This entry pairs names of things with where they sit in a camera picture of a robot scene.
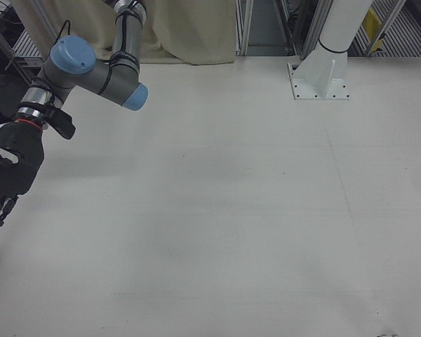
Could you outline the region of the black dexterous robot hand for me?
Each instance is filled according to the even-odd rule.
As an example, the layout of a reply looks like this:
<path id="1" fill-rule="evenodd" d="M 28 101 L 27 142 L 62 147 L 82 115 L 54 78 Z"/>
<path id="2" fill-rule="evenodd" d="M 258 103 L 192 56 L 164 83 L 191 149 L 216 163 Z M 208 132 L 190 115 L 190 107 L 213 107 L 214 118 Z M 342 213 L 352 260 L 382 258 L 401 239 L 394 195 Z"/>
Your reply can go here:
<path id="1" fill-rule="evenodd" d="M 44 160 L 42 134 L 41 128 L 26 121 L 0 127 L 0 228 L 36 178 Z"/>

